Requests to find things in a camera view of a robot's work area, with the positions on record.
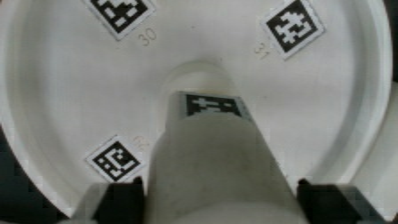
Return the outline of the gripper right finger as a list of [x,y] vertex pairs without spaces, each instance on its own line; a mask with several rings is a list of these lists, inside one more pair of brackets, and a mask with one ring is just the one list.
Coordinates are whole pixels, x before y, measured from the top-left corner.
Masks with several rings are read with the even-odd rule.
[[301,179],[297,200],[310,224],[388,224],[352,185],[313,184]]

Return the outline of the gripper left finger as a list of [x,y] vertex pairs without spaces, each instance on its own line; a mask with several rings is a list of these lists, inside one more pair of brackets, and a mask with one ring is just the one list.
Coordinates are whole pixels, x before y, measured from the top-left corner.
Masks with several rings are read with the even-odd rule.
[[145,224],[145,181],[98,183],[84,195],[72,224]]

